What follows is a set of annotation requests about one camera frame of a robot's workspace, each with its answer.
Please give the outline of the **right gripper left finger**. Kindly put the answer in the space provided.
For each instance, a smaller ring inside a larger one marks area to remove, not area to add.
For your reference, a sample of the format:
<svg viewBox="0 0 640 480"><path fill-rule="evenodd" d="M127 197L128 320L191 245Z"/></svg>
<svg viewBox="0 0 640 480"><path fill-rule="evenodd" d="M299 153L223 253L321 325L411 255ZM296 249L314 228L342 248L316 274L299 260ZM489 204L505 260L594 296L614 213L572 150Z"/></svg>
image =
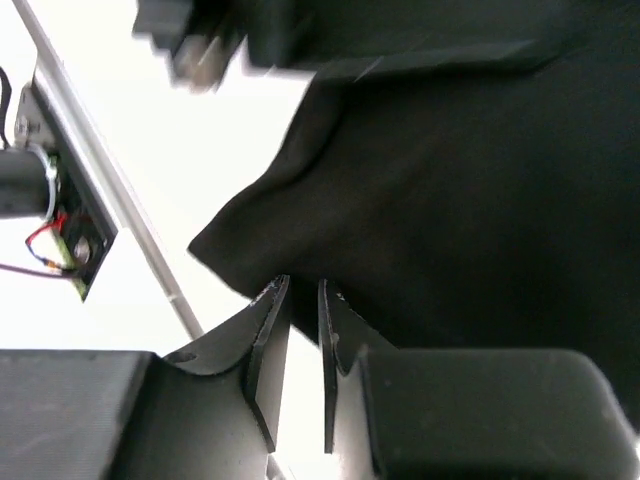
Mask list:
<svg viewBox="0 0 640 480"><path fill-rule="evenodd" d="M184 347L5 350L5 479L262 479L277 442L290 280Z"/></svg>

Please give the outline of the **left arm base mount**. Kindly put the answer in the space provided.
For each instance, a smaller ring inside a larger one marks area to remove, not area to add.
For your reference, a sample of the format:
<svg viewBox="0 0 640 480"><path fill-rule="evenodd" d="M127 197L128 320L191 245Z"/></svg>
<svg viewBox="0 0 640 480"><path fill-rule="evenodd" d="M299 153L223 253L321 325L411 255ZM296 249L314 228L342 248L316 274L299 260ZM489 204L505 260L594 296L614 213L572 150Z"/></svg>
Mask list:
<svg viewBox="0 0 640 480"><path fill-rule="evenodd" d="M12 87L1 73L1 218L39 217L43 224L25 239L43 272L3 264L6 271L72 282L89 294L117 236L61 126L34 82L20 93L14 140L6 135Z"/></svg>

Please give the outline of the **black skirt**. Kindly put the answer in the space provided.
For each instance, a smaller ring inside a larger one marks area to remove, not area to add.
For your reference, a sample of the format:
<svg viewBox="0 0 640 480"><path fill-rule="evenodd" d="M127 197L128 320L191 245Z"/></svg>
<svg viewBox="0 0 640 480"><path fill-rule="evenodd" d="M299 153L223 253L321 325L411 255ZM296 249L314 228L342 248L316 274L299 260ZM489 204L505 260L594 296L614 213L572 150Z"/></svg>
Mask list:
<svg viewBox="0 0 640 480"><path fill-rule="evenodd" d="M639 421L639 5L578 1L525 74L316 84L268 170L191 241L238 293L321 280L398 347L568 348Z"/></svg>

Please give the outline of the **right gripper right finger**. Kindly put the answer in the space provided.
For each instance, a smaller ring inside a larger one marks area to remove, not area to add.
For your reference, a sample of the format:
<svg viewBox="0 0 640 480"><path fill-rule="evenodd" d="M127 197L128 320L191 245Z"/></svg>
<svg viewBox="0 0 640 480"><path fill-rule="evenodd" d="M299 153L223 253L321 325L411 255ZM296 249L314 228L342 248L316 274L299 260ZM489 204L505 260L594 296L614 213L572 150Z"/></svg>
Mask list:
<svg viewBox="0 0 640 480"><path fill-rule="evenodd" d="M318 287L325 450L342 479L635 479L632 429L587 357L399 349Z"/></svg>

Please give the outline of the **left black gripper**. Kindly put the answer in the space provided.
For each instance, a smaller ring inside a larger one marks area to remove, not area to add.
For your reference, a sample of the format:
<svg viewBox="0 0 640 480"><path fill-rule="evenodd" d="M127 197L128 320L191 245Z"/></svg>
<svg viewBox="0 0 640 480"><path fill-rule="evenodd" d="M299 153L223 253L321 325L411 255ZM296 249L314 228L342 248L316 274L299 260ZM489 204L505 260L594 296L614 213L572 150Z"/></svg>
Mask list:
<svg viewBox="0 0 640 480"><path fill-rule="evenodd" d="M145 0L132 33L168 57L172 82L203 93L219 87L242 43L261 68L290 66L311 24L300 1Z"/></svg>

